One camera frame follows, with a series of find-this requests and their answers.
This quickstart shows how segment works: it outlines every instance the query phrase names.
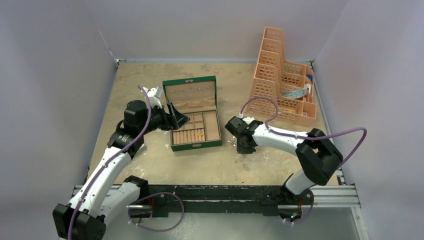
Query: blue object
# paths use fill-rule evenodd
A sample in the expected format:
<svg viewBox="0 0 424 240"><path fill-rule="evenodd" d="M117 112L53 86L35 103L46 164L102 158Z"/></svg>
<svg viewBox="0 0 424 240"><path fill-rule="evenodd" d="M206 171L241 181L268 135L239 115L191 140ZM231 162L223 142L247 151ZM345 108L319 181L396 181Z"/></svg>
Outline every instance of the blue object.
<svg viewBox="0 0 424 240"><path fill-rule="evenodd" d="M288 99L300 99L301 97L305 96L306 93L307 93L307 90L302 88L295 91L282 92L281 96Z"/></svg>

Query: green jewelry box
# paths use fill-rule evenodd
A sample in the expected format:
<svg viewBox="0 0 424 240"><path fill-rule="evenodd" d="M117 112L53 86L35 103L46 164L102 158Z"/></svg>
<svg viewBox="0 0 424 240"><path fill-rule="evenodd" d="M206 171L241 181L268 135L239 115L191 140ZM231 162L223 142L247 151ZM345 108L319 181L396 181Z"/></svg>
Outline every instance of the green jewelry box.
<svg viewBox="0 0 424 240"><path fill-rule="evenodd" d="M190 117L182 128L171 130L172 151L222 146L216 77L167 80L162 85L166 101Z"/></svg>

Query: beige tabletop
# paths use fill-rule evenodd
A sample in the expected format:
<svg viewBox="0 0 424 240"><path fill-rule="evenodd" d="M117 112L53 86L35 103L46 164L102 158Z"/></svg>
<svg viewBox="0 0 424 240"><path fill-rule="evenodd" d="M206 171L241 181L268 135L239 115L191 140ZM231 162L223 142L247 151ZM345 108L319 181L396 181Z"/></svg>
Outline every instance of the beige tabletop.
<svg viewBox="0 0 424 240"><path fill-rule="evenodd" d="M228 120L238 116L241 107L248 99L254 67L254 64L237 63L121 63L88 174L91 175L96 168L117 123L124 118L127 103L145 99L137 88L138 84L151 88L162 86L164 80L215 75L223 145L173 152L168 131L150 132L144 136L147 149L134 157L115 183L121 184L126 177L134 175L148 180L150 184L281 185L291 173L301 169L296 156L260 146L256 147L256 152L253 154L237 154L235 147L228 142L232 138L231 134L224 129ZM161 98L161 103L166 104L164 96ZM290 131L308 132L312 128L318 128L325 132L319 107L316 121L311 127L278 121L272 121L270 125ZM335 176L328 185L338 185Z"/></svg>

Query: white object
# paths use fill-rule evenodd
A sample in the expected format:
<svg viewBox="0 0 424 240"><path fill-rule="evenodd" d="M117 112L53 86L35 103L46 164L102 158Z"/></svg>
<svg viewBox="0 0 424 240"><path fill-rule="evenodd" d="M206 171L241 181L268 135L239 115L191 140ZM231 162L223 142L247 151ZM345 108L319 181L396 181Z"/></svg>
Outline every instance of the white object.
<svg viewBox="0 0 424 240"><path fill-rule="evenodd" d="M309 94L311 94L311 88L312 88L312 85L311 85L310 83L306 83L306 84L305 84L305 88L307 89L307 92L308 92Z"/></svg>
<svg viewBox="0 0 424 240"><path fill-rule="evenodd" d="M293 174L285 183L285 187L295 195L301 194L305 189L315 185L315 183L305 175L303 169Z"/></svg>
<svg viewBox="0 0 424 240"><path fill-rule="evenodd" d="M254 117L251 116L247 116L245 118L243 118L243 121L245 121L248 125L251 124L251 122L253 122L255 120Z"/></svg>
<svg viewBox="0 0 424 240"><path fill-rule="evenodd" d="M276 127L270 126L269 129L272 129L279 133L292 134L295 136L307 137L308 134L305 131L296 132L284 130ZM296 155L296 148L298 144L301 144L303 139L296 139L290 136L281 136L270 132L265 124L261 124L254 130L253 140L258 146L266 146L274 149L279 149L284 152Z"/></svg>
<svg viewBox="0 0 424 240"><path fill-rule="evenodd" d="M160 109L162 108L161 104L161 96L164 93L164 89L160 86L152 87L150 89L143 87L146 91L148 99L150 100L150 105L153 108L154 106L158 106Z"/></svg>
<svg viewBox="0 0 424 240"><path fill-rule="evenodd" d="M103 165L106 164L106 161L110 157L112 157L114 154L116 154L120 150L121 149L116 148L116 147L106 148L101 161L99 162L99 164L95 168L94 172L91 174L90 178L88 178L87 182L84 184L82 189L69 201L72 208L75 208L79 199L81 199L83 191L86 189L88 183L90 183L92 181L94 175L96 175L97 172L100 171L100 169L103 167ZM91 186L87 196L85 197L85 201L81 204L81 207L79 208L79 210L82 211L84 209L87 209L88 215L96 218L99 215L101 206L104 206L102 203L103 203L109 189L114 184L119 173L121 173L121 171L124 169L124 167L126 165L128 165L128 163L130 163L130 161L131 161L131 157L127 152L121 153L117 157L115 157L115 159L107 165L107 167L101 172L101 174L98 176L98 178L96 179L94 184ZM130 191L127 192L126 194L130 194L132 196L133 195L132 192L134 191L134 189L130 188L129 190ZM116 205L116 204L118 204L119 201L122 202L122 201L127 199L126 196L121 196L121 198L122 198L121 200L109 201L110 202L109 204L110 205L113 205L113 204ZM138 195L135 198L130 197L130 199L132 201L137 200L137 198L138 198ZM124 206L126 206L129 203L131 203L131 201L125 202Z"/></svg>

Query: open box lid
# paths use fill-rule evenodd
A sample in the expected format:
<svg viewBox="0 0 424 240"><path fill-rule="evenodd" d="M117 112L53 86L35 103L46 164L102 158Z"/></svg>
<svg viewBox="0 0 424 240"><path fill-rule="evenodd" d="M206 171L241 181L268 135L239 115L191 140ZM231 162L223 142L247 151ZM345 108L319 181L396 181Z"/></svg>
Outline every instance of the open box lid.
<svg viewBox="0 0 424 240"><path fill-rule="evenodd" d="M183 113L217 109L217 79L202 76L162 82L167 102Z"/></svg>

